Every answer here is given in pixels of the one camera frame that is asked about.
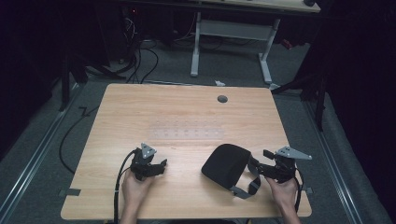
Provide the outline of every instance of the gray carpet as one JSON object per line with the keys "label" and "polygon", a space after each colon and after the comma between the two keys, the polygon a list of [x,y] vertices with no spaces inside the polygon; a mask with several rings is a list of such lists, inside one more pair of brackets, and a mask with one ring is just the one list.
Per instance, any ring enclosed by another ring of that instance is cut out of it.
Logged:
{"label": "gray carpet", "polygon": [[[175,45],[170,48],[158,44],[152,50],[158,54],[160,60],[157,68],[147,78],[147,82],[162,81],[214,86],[215,80],[219,80],[226,86],[268,88],[268,85],[263,83],[257,55],[239,51],[232,52],[229,50],[232,47],[216,50],[203,49],[200,74],[198,77],[192,78],[190,77],[191,46]],[[285,84],[293,79],[308,48],[309,46],[303,46],[287,50],[279,45],[272,47],[268,63],[275,84]],[[139,77],[142,78],[154,64],[155,56],[147,50],[142,50]],[[64,196],[61,192],[62,189],[68,189],[73,176],[61,165],[58,150],[66,132],[81,118],[82,109],[80,107],[87,107],[88,110],[91,110],[98,106],[106,86],[111,82],[115,81],[105,77],[90,76],[89,82],[80,88],[80,94],[70,106],[58,132],[53,136],[47,155],[10,216],[8,223],[103,223],[101,220],[70,222],[61,219],[60,213],[64,203]],[[53,90],[54,96],[37,111],[19,141],[1,161],[0,200],[2,202],[7,198],[8,193],[40,144],[46,130],[59,113],[60,90],[60,85],[57,85]],[[307,113],[306,103],[302,103],[296,93],[298,91],[287,91],[275,95],[275,100],[290,145],[303,150],[314,158],[312,161],[298,161],[298,166],[304,174],[305,184],[312,190],[308,194],[308,198],[313,213],[310,217],[302,218],[302,221],[303,223],[349,223],[346,210],[334,187],[316,127],[312,124],[312,118]],[[64,141],[64,160],[72,169],[76,169],[78,165],[94,117],[95,113],[92,113],[83,119]],[[326,99],[323,128],[323,135],[325,135],[329,148],[350,189],[351,196],[359,208],[362,223],[391,223],[350,148],[332,109],[329,97]],[[278,220],[274,218],[253,220],[253,223],[277,222]]]}

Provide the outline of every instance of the power cord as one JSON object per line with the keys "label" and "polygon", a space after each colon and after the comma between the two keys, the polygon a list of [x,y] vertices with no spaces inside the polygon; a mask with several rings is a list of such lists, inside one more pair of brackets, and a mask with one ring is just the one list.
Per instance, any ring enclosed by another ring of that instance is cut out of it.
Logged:
{"label": "power cord", "polygon": [[99,106],[95,107],[94,109],[92,109],[91,111],[89,111],[87,114],[84,114],[80,119],[78,119],[66,132],[66,134],[64,135],[64,138],[62,139],[61,144],[59,145],[59,159],[61,160],[62,165],[64,166],[64,168],[66,168],[67,171],[69,171],[72,175],[74,175],[76,173],[76,171],[74,171],[72,168],[70,168],[69,165],[66,164],[66,162],[64,162],[64,157],[62,154],[62,150],[64,147],[64,141],[66,140],[67,135],[69,135],[72,130],[85,118],[87,118],[93,111],[97,110],[99,108]]}

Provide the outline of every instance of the table top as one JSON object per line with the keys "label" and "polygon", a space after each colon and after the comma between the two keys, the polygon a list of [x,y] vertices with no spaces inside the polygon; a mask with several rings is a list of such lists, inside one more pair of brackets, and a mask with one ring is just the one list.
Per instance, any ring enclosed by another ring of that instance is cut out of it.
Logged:
{"label": "table top", "polygon": [[303,0],[199,0],[207,3],[222,3],[243,7],[266,7],[300,12],[320,12],[318,4],[307,6]]}
{"label": "table top", "polygon": [[[220,95],[228,101],[219,102]],[[138,218],[280,217],[263,177],[257,194],[243,200],[201,173],[213,150],[225,143],[274,164],[262,150],[274,152],[289,143],[268,89],[110,84],[70,186],[80,194],[66,197],[62,218],[112,219],[120,166],[141,143],[157,149],[153,164],[168,163]],[[247,190],[251,180],[246,169],[236,186]],[[122,207],[121,192],[120,211]],[[303,192],[298,215],[311,212]]]}

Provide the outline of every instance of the hand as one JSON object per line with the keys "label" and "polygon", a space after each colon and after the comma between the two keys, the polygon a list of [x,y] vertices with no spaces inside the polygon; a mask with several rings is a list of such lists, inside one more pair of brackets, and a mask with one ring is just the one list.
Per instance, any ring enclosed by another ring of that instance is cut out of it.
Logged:
{"label": "hand", "polygon": [[145,181],[137,180],[130,169],[125,172],[122,183],[122,194],[125,204],[122,210],[121,224],[136,223],[139,207],[146,198],[149,186],[153,181],[154,177],[148,177]]}
{"label": "hand", "polygon": [[294,224],[301,223],[294,208],[297,183],[294,179],[290,179],[282,184],[276,183],[274,179],[265,177],[271,187],[274,200],[279,207],[285,223]]}

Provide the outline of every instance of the table leg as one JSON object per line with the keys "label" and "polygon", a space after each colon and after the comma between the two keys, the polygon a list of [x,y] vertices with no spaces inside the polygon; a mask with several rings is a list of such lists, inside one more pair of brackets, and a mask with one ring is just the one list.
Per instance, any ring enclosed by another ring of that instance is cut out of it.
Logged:
{"label": "table leg", "polygon": [[194,52],[192,54],[192,63],[191,63],[192,77],[198,77],[200,34],[201,34],[201,12],[197,12],[197,22],[195,28],[195,46],[194,46]]}
{"label": "table leg", "polygon": [[264,81],[267,84],[272,83],[270,70],[268,69],[268,64],[267,64],[267,57],[270,52],[271,46],[274,42],[274,38],[275,38],[279,23],[280,23],[280,19],[276,19],[274,21],[274,25],[272,26],[271,33],[269,35],[269,38],[268,38],[266,46],[265,46],[265,51],[264,51],[264,53],[259,54],[260,65],[262,66],[262,75],[264,76]]}

